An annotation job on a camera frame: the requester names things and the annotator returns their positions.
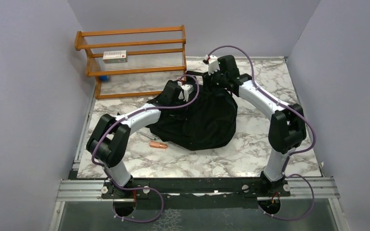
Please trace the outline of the black student backpack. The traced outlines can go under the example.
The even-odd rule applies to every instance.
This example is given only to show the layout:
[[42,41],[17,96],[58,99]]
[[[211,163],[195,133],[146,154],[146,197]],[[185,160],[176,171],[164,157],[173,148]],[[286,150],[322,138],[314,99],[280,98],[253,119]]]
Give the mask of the black student backpack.
[[187,77],[186,84],[199,87],[187,107],[165,109],[159,120],[148,126],[150,132],[164,142],[173,142],[191,151],[226,146],[236,132],[238,105],[225,89],[210,87],[206,81],[196,85]]

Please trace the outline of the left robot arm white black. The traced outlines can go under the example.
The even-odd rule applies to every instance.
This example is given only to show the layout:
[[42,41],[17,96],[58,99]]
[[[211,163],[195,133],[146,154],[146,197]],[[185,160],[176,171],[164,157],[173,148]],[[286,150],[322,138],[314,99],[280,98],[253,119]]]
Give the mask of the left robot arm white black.
[[100,117],[86,143],[86,150],[91,153],[92,162],[101,166],[114,183],[114,192],[119,197],[132,193],[132,176],[123,162],[129,137],[157,123],[163,111],[189,106],[197,99],[200,89],[197,81],[179,85],[178,80],[170,80],[156,98],[142,107],[123,115],[104,114]]

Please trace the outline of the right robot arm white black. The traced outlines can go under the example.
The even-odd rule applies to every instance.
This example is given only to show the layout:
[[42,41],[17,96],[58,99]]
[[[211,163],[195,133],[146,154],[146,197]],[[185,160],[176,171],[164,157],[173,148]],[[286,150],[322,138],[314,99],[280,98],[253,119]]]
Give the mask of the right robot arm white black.
[[284,179],[288,156],[306,138],[303,109],[285,102],[264,90],[253,75],[241,74],[232,55],[206,56],[208,72],[203,74],[205,86],[222,88],[246,100],[270,121],[268,140],[272,147],[266,167],[260,174],[259,191],[266,196],[277,191]]

